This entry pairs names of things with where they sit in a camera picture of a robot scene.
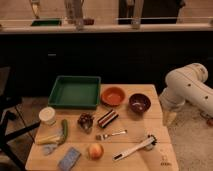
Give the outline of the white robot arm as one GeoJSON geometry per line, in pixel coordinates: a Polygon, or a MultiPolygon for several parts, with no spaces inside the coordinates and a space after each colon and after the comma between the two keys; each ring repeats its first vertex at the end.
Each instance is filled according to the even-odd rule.
{"type": "Polygon", "coordinates": [[[200,63],[174,69],[165,77],[166,87],[159,95],[163,125],[169,126],[186,101],[197,106],[206,119],[213,119],[213,88],[205,84],[208,71],[200,63]]]}

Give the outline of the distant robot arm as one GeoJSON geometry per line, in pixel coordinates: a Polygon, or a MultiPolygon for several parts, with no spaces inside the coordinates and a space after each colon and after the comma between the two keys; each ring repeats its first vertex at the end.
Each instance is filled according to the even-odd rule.
{"type": "Polygon", "coordinates": [[[74,24],[77,30],[84,28],[81,0],[64,0],[67,22],[74,24]]]}

